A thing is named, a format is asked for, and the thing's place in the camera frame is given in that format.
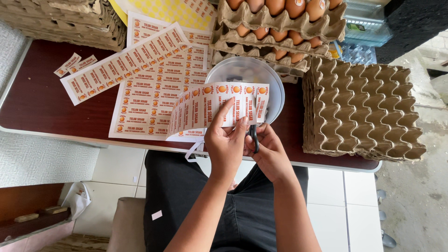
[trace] black pants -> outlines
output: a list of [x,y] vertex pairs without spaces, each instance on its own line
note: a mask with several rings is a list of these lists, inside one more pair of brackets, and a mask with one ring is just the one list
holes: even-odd
[[[148,151],[144,215],[146,251],[163,251],[198,198],[208,177],[184,154]],[[308,168],[293,166],[306,201]],[[151,215],[162,210],[162,217]],[[274,187],[258,165],[229,191],[211,250],[237,247],[249,251],[277,251]]]

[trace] brown egg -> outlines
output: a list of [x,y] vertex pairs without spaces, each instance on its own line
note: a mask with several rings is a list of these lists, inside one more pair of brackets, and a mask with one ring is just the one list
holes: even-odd
[[246,0],[252,13],[257,13],[264,5],[264,0]]
[[269,28],[260,27],[256,30],[253,30],[252,32],[255,34],[255,37],[257,37],[258,40],[262,40],[266,38],[269,32]]
[[325,0],[311,0],[306,5],[306,12],[310,15],[310,21],[317,21],[325,12]]
[[266,7],[271,16],[277,16],[284,10],[284,0],[265,0]]
[[284,9],[288,12],[289,18],[297,18],[305,12],[305,0],[286,0]]
[[276,54],[276,60],[281,60],[287,53],[286,50],[277,50],[275,47],[272,48],[272,52]]
[[320,37],[314,37],[314,38],[308,39],[306,41],[311,43],[311,48],[316,48],[316,47],[318,47],[319,45],[322,44],[322,41],[320,40]]
[[342,0],[330,0],[330,6],[328,7],[330,10],[338,7],[342,3]]
[[227,0],[227,4],[232,10],[237,10],[244,0]]
[[291,57],[291,63],[297,63],[303,59],[305,54],[300,53],[300,52],[298,52],[298,53],[288,52],[288,56]]
[[274,29],[269,29],[269,34],[271,34],[274,37],[274,40],[277,42],[283,41],[286,36],[288,36],[288,31],[278,32]]
[[250,29],[244,27],[242,23],[238,25],[238,27],[235,30],[237,30],[237,33],[240,37],[246,37],[250,32]]
[[288,31],[288,38],[293,39],[293,44],[298,45],[303,42],[302,36],[300,36],[300,33],[296,32],[295,30],[289,30]]

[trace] concrete floor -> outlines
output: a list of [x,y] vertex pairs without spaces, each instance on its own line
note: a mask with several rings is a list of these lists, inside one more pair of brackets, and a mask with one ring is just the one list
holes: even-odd
[[448,251],[448,109],[428,85],[424,63],[431,50],[428,45],[431,43],[426,43],[424,52],[416,49],[391,63],[412,71],[412,92],[420,104],[415,105],[420,115],[416,124],[423,128],[420,142],[428,151],[421,161],[384,162],[376,173],[377,189],[387,192],[379,206],[387,215],[381,227],[397,241],[394,249],[384,247],[386,252]]

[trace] black scissors handle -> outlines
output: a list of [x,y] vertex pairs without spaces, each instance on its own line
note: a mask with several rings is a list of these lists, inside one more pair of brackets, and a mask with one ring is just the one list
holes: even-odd
[[254,140],[255,149],[253,151],[254,154],[257,154],[260,150],[260,144],[258,143],[258,137],[257,137],[257,125],[251,125],[249,127],[249,135]]

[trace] dark red tabletop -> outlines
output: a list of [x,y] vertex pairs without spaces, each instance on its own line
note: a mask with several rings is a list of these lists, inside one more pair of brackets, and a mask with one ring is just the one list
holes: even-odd
[[[109,127],[118,86],[73,106],[60,78],[53,71],[76,52],[82,59],[92,54],[102,60],[113,51],[34,40],[0,108],[0,126],[92,139],[190,149],[192,143],[109,138]],[[331,157],[303,153],[303,113],[301,82],[284,83],[285,104],[272,127],[280,137],[290,161],[372,170],[377,161],[360,156]]]

